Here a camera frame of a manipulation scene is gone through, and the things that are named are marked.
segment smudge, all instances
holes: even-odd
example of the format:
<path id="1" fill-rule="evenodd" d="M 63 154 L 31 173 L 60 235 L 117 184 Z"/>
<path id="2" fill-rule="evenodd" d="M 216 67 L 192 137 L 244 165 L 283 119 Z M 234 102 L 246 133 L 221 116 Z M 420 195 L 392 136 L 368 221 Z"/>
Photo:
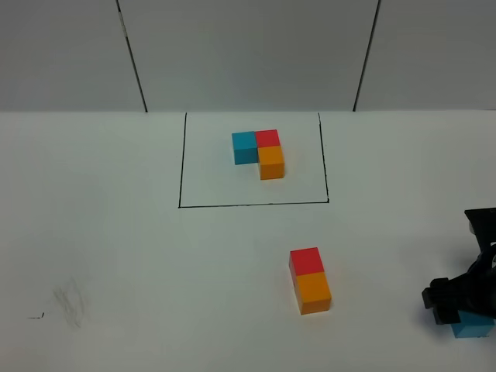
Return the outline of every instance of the smudge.
<path id="1" fill-rule="evenodd" d="M 53 290 L 53 296 L 61 307 L 67 324 L 73 328 L 81 327 L 85 310 L 83 296 L 77 285 L 76 280 L 71 278 L 63 287 Z"/>

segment stacked blocks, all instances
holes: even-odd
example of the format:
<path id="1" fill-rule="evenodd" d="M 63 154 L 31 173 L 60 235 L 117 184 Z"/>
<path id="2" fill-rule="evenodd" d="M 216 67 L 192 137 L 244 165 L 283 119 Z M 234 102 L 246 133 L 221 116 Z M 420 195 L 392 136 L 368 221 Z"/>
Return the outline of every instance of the stacked blocks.
<path id="1" fill-rule="evenodd" d="M 300 313 L 325 312 L 331 306 L 331 291 L 318 248 L 292 250 L 289 270 Z"/>
<path id="2" fill-rule="evenodd" d="M 255 132 L 232 134 L 234 164 L 250 164 L 258 162 L 257 138 Z"/>
<path id="3" fill-rule="evenodd" d="M 232 134 L 234 163 L 258 163 L 260 179 L 284 177 L 284 155 L 276 129 Z"/>
<path id="4" fill-rule="evenodd" d="M 457 339 L 485 337 L 494 327 L 494 319 L 471 312 L 458 312 L 461 323 L 452 324 L 451 328 Z"/>

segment white wall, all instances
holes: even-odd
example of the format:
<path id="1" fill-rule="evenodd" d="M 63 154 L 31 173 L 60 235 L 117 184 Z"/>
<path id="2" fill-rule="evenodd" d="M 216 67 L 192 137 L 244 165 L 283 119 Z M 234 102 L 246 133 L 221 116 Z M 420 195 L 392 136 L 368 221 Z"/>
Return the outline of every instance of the white wall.
<path id="1" fill-rule="evenodd" d="M 376 1 L 121 0 L 150 111 L 351 110 Z"/>
<path id="2" fill-rule="evenodd" d="M 496 109 L 496 2 L 383 0 L 359 110 Z"/>
<path id="3" fill-rule="evenodd" d="M 114 0 L 5 0 L 0 110 L 143 111 Z"/>

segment black rectangle outline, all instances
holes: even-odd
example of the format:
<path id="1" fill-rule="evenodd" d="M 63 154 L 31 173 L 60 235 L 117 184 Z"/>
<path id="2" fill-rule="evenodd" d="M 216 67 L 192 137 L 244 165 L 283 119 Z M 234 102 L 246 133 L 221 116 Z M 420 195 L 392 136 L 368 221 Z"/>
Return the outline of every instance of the black rectangle outline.
<path id="1" fill-rule="evenodd" d="M 221 204 L 221 205 L 181 205 L 181 196 L 183 191 L 183 172 L 184 172 L 184 151 L 186 149 L 186 122 L 188 121 L 188 113 L 184 114 L 184 134 L 183 134 L 183 157 L 181 160 L 181 182 L 179 184 L 179 205 L 178 209 L 193 209 L 193 208 L 226 208 L 226 207 L 254 207 L 259 205 L 305 205 L 305 204 L 328 204 L 329 203 L 329 187 L 327 185 L 327 171 L 326 171 L 326 155 L 324 154 L 324 141 L 322 140 L 322 121 L 320 119 L 320 112 L 317 112 L 319 117 L 319 134 L 320 146 L 322 148 L 322 166 L 324 168 L 325 179 L 325 192 L 327 194 L 326 201 L 294 201 L 289 203 L 255 203 L 255 204 Z"/>

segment blue block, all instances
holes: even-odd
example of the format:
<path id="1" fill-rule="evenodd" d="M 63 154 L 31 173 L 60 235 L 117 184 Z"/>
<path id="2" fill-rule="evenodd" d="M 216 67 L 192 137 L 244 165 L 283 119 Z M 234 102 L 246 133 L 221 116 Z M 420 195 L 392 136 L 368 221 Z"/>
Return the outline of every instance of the blue block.
<path id="1" fill-rule="evenodd" d="M 494 327 L 494 319 L 487 316 L 458 312 L 461 323 L 452 324 L 451 328 L 457 339 L 485 337 Z"/>
<path id="2" fill-rule="evenodd" d="M 257 140 L 255 132 L 232 134 L 234 164 L 258 163 Z"/>

